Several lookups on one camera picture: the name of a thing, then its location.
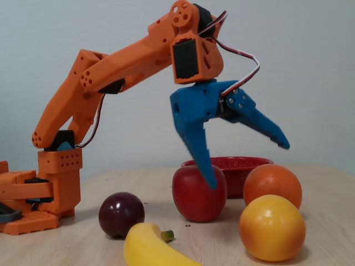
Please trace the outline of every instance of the bowl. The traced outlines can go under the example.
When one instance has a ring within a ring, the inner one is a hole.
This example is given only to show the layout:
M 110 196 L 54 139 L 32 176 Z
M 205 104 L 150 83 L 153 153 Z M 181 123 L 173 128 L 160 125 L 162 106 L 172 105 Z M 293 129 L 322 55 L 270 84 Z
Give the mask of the bowl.
M 227 197 L 243 197 L 245 179 L 257 166 L 271 164 L 273 161 L 259 157 L 212 157 L 211 162 L 224 173 L 227 180 Z M 195 165 L 195 161 L 186 161 L 182 167 Z

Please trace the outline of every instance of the orange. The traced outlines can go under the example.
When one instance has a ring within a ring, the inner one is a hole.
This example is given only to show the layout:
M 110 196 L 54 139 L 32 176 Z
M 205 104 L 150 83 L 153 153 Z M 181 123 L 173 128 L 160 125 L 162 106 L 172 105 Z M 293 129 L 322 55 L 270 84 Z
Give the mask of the orange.
M 280 262 L 300 252 L 306 238 L 306 224 L 290 201 L 265 195 L 252 201 L 242 212 L 239 235 L 254 257 Z
M 245 180 L 243 197 L 245 204 L 263 195 L 286 198 L 298 209 L 302 202 L 301 184 L 289 169 L 280 165 L 261 165 L 253 169 Z

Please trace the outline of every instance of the wooden table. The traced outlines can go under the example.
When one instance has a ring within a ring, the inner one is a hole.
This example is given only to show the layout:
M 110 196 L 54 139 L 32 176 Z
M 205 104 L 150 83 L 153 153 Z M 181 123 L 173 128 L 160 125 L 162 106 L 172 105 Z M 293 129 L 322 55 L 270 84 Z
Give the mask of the wooden table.
M 281 265 L 355 265 L 355 176 L 320 164 L 286 167 L 302 184 L 307 237 L 303 251 Z M 175 170 L 106 171 L 83 182 L 76 215 L 63 219 L 60 228 L 21 236 L 0 234 L 0 265 L 126 265 L 123 240 L 110 240 L 98 223 L 101 203 L 119 191 L 147 203 L 146 222 L 172 229 L 176 240 L 170 245 L 203 265 L 265 265 L 248 255 L 238 235 L 244 201 L 229 199 L 216 222 L 188 222 L 173 203 Z

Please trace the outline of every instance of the yellow banana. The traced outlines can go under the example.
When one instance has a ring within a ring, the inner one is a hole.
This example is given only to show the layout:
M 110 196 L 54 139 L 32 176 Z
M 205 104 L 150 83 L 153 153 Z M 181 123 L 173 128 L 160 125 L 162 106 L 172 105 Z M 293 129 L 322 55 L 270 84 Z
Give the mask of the yellow banana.
M 128 266 L 202 266 L 182 255 L 166 241 L 174 239 L 172 231 L 162 232 L 156 224 L 134 225 L 124 242 L 124 259 Z

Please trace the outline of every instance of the yellow citrus fruit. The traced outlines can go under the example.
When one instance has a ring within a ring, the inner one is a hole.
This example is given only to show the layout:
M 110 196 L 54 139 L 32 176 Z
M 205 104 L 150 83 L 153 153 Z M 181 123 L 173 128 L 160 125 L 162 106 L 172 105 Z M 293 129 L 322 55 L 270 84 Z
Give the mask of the yellow citrus fruit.
M 279 262 L 294 257 L 302 249 L 306 224 L 290 201 L 277 195 L 264 195 L 242 212 L 239 235 L 254 257 Z

